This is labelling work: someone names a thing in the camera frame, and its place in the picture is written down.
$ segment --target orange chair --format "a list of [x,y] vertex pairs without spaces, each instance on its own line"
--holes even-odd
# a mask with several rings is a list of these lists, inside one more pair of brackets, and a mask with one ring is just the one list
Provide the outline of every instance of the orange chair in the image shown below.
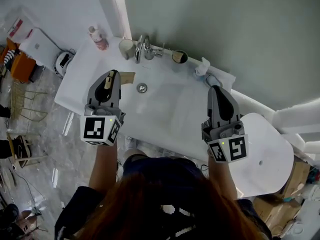
[[[9,50],[15,50],[19,47],[18,43],[12,42],[9,38],[6,39],[7,46],[4,49],[1,57],[0,63],[4,62],[5,55]],[[12,78],[27,83],[29,82],[29,78],[35,68],[36,61],[32,58],[28,58],[28,56],[24,52],[20,52],[20,54],[16,55],[11,67],[11,76]]]

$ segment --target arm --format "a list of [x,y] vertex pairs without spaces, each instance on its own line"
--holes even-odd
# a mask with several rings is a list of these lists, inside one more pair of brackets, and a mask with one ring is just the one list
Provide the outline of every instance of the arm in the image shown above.
[[208,166],[210,180],[219,186],[221,193],[224,196],[236,200],[238,194],[236,185],[230,173],[229,165],[227,163],[217,163],[209,156]]
[[106,195],[117,177],[117,142],[113,146],[98,146],[89,187]]

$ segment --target navy shirt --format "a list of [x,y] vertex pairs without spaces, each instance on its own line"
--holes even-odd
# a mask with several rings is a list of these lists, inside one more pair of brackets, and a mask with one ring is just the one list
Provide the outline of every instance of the navy shirt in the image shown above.
[[[161,182],[163,186],[161,193],[163,213],[160,221],[163,221],[164,228],[167,229],[163,233],[164,239],[168,236],[179,236],[179,232],[193,227],[193,217],[190,216],[193,213],[192,204],[197,204],[201,200],[194,189],[199,182],[198,178],[203,177],[203,174],[192,161],[169,157],[127,160],[123,165],[123,177],[135,172],[142,173],[150,182]],[[102,194],[92,188],[79,187],[55,224],[55,239],[59,239],[61,229],[64,235],[73,235],[80,230],[103,198]],[[242,212],[254,221],[267,239],[271,239],[271,232],[255,212],[252,202],[240,199],[237,203]],[[191,230],[179,238],[192,239],[197,236],[193,234],[196,234],[196,230]]]

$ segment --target tile floor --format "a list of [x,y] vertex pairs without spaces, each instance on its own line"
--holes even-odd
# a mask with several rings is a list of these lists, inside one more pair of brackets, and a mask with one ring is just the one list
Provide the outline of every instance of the tile floor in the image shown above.
[[[20,116],[18,120],[9,121],[9,131],[40,134],[29,138],[32,142],[32,156],[47,158],[23,169],[17,168],[16,171],[12,168],[12,158],[0,159],[0,172],[5,169],[12,171],[15,183],[10,187],[0,188],[0,193],[8,204],[14,202],[20,211],[31,210],[35,206],[41,212],[37,225],[47,232],[37,230],[32,237],[51,240],[54,238],[54,225],[63,206],[67,205],[77,187],[86,186],[89,182],[96,147],[80,140],[80,117],[54,102],[61,79],[51,71],[42,71],[40,68],[33,78],[34,83],[25,84],[25,88],[47,94],[40,95],[27,106],[47,111],[48,115],[41,122],[32,122]],[[7,74],[2,80],[0,93],[0,104],[4,107],[10,105],[11,88],[12,79]],[[6,131],[5,120],[0,117],[0,140],[7,139]],[[118,159],[121,163],[124,162],[124,139],[123,135],[118,136]],[[142,141],[138,141],[138,148],[151,157],[172,155],[168,150]],[[57,173],[57,182],[53,180],[54,172]]]

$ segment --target faucet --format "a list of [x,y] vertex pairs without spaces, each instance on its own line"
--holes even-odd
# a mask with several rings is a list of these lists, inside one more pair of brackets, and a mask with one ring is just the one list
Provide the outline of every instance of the faucet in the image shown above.
[[147,60],[152,60],[154,58],[154,56],[157,57],[162,57],[163,52],[164,52],[164,46],[165,44],[163,43],[162,49],[152,49],[151,45],[150,45],[150,38],[149,36],[146,34],[142,34],[138,40],[138,44],[136,46],[135,49],[135,63],[140,63],[140,57],[141,57],[141,52],[142,52],[142,48],[144,47],[144,57]]

